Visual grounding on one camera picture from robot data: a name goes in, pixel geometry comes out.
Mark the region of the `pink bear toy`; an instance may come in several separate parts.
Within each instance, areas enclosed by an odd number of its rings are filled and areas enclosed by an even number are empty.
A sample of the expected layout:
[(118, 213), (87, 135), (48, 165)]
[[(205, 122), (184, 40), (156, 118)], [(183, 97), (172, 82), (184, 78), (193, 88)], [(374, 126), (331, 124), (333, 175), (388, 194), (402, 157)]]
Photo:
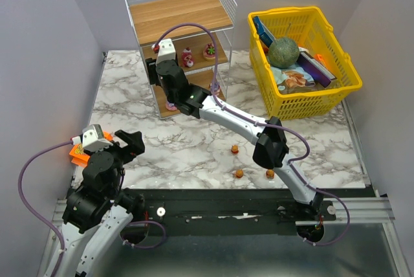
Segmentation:
[(181, 54), (182, 65), (187, 68), (194, 66), (194, 59), (192, 51), (189, 47), (186, 47)]

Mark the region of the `pink strawberry cake toy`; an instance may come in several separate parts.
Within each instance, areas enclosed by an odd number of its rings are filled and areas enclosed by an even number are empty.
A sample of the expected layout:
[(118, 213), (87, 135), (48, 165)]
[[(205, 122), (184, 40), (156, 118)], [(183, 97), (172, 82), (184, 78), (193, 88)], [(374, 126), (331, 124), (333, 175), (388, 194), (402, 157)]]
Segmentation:
[(208, 43), (204, 46), (202, 52), (203, 58), (207, 61), (213, 61), (216, 57), (215, 46), (213, 43)]

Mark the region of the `purple bunny orange cup toy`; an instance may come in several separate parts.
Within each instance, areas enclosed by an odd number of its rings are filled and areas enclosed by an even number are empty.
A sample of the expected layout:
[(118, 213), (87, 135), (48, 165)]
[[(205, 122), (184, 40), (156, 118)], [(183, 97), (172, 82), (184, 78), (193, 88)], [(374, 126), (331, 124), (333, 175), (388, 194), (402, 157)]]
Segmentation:
[(214, 83), (210, 83), (209, 84), (209, 88), (208, 88), (212, 94), (214, 94), (215, 96), (219, 96), (221, 93), (221, 86), (219, 85), (219, 82), (214, 82)]

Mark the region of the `orange burger toy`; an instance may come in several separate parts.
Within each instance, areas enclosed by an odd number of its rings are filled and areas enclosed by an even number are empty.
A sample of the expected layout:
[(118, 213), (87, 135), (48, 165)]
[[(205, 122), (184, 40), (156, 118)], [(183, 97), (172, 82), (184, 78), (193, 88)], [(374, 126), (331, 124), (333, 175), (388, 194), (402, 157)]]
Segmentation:
[(236, 179), (241, 179), (244, 176), (244, 171), (242, 169), (238, 169), (234, 171), (234, 177)]

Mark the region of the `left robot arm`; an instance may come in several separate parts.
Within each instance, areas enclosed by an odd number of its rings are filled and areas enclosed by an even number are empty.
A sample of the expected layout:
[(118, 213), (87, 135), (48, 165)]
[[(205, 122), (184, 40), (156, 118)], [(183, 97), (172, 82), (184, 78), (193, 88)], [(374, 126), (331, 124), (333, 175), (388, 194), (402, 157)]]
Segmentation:
[(81, 185), (67, 196), (62, 239), (45, 276), (86, 276), (126, 225), (143, 217), (144, 197), (122, 189), (124, 165), (145, 151), (142, 133), (118, 130), (115, 136), (124, 147), (93, 127), (84, 129), (81, 142), (89, 159)]

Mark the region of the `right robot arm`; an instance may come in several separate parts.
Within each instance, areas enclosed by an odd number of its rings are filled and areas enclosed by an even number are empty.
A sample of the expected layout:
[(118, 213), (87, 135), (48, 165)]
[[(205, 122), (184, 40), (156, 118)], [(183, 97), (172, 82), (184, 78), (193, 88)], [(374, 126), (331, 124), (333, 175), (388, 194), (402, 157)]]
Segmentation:
[(290, 190), (294, 200), (303, 210), (312, 215), (320, 211), (323, 194), (311, 185), (305, 174), (293, 164), (298, 158), (289, 152), (286, 132), (298, 134), (281, 125), (276, 117), (266, 120), (233, 107), (214, 93), (217, 81), (214, 78), (211, 90), (188, 81), (176, 60), (156, 62), (145, 60), (151, 85), (160, 86), (169, 102), (188, 116), (215, 122), (241, 135), (254, 146), (253, 160), (265, 169), (274, 170)]

